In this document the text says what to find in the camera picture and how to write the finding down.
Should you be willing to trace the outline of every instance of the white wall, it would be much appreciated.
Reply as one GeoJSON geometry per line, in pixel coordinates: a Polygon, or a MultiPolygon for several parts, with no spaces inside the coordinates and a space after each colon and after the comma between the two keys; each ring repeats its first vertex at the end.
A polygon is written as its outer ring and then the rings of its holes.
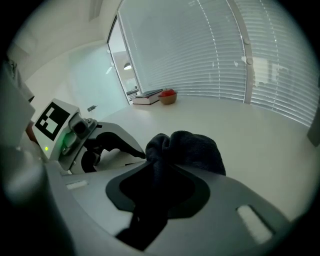
{"type": "Polygon", "coordinates": [[[79,106],[84,118],[102,118],[128,105],[104,42],[66,52],[38,69],[26,85],[34,94],[35,121],[53,99],[79,106]],[[92,105],[98,107],[88,112],[92,105]]]}

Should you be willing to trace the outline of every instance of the window blind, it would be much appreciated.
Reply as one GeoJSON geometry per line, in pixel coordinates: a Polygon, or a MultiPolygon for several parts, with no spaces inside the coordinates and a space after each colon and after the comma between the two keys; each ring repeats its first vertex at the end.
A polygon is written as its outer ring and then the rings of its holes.
{"type": "Polygon", "coordinates": [[[293,18],[273,0],[235,0],[252,47],[251,104],[310,126],[318,106],[319,66],[293,18]]]}
{"type": "Polygon", "coordinates": [[[244,46],[226,0],[123,0],[118,16],[142,92],[244,101],[244,46]]]}

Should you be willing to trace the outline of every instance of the brown bowl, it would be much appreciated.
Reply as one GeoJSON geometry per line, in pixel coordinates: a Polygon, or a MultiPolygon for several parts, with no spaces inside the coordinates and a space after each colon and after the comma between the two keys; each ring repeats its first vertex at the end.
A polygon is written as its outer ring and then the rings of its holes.
{"type": "Polygon", "coordinates": [[[175,102],[176,102],[176,100],[177,100],[177,95],[178,95],[178,93],[175,92],[175,94],[170,95],[170,96],[161,97],[161,96],[159,95],[158,98],[159,98],[159,100],[162,102],[162,104],[164,104],[164,105],[169,105],[169,104],[172,104],[172,103],[175,103],[175,102]]]}

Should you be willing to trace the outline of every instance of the wooden bowl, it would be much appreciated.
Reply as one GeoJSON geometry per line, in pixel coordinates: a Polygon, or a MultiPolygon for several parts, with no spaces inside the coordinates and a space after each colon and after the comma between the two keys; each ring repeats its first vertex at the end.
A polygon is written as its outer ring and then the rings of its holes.
{"type": "Polygon", "coordinates": [[[162,102],[162,104],[164,105],[169,105],[172,103],[175,103],[177,100],[177,95],[178,93],[175,92],[175,94],[170,95],[170,96],[165,96],[165,97],[161,97],[160,95],[158,96],[159,100],[162,102]]]}

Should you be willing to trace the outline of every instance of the book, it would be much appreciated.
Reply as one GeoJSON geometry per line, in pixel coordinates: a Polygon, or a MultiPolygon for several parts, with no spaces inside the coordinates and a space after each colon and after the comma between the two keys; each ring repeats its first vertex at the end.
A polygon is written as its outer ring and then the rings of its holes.
{"type": "Polygon", "coordinates": [[[141,95],[137,95],[132,99],[133,104],[151,105],[159,100],[158,95],[160,95],[162,89],[159,90],[149,90],[141,95]]]}

